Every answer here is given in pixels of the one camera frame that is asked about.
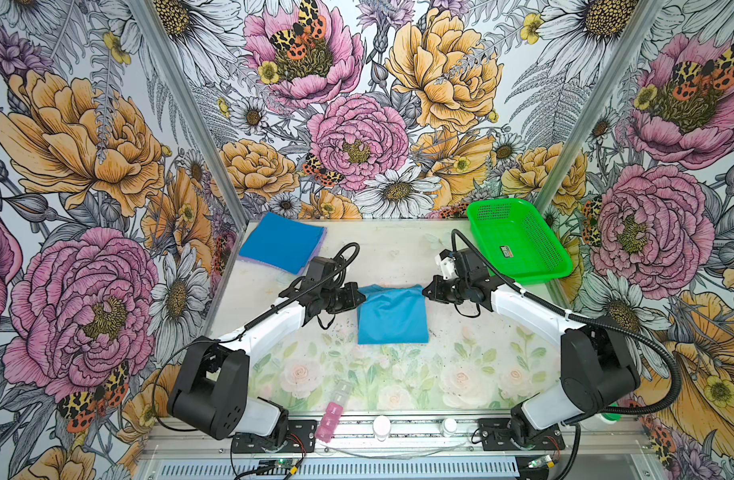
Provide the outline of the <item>green plastic basket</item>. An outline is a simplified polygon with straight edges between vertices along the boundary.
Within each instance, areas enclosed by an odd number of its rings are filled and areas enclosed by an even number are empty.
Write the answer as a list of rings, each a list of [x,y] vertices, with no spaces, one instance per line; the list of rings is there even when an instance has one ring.
[[[516,198],[477,201],[466,214],[481,253],[516,282],[544,284],[572,273],[570,255],[531,203]]]

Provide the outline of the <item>light blue t shirt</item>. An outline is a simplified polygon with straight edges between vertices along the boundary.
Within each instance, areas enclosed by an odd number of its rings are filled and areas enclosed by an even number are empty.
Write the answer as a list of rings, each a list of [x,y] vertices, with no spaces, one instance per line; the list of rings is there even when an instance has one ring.
[[[366,300],[357,308],[359,345],[426,344],[429,329],[423,288],[360,289]]]

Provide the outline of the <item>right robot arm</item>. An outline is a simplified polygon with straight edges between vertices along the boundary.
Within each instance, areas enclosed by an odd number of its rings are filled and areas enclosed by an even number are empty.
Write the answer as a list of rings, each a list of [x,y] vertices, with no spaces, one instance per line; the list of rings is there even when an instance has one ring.
[[[470,249],[443,250],[441,273],[423,289],[427,299],[459,306],[467,301],[516,321],[559,351],[560,377],[553,387],[511,409],[511,441],[532,446],[560,423],[588,419],[640,386],[626,335],[601,320],[573,312],[492,274]]]

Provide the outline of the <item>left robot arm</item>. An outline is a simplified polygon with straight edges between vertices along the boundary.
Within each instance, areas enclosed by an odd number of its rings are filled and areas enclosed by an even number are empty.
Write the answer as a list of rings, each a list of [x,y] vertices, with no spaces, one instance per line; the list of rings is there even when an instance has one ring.
[[[274,445],[287,437],[287,410],[249,394],[253,367],[287,336],[322,313],[337,316],[366,301],[358,284],[345,280],[353,259],[342,252],[311,259],[257,318],[217,339],[199,337],[185,349],[167,414],[210,437],[234,434],[265,438]]]

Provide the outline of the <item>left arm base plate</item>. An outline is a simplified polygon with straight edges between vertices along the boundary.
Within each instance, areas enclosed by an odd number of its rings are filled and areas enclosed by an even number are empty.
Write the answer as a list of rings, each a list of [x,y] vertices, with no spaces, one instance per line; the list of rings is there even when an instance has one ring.
[[[231,442],[233,454],[281,454],[313,453],[316,446],[316,420],[293,419],[288,421],[288,429],[281,442],[275,443],[276,436],[260,437],[250,433],[239,433]]]

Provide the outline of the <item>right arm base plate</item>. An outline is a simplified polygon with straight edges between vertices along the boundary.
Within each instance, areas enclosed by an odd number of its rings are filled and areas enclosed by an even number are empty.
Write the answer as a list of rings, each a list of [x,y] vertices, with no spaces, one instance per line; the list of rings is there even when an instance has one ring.
[[[485,451],[554,451],[566,447],[558,424],[537,430],[529,423],[505,417],[480,418],[477,424]]]

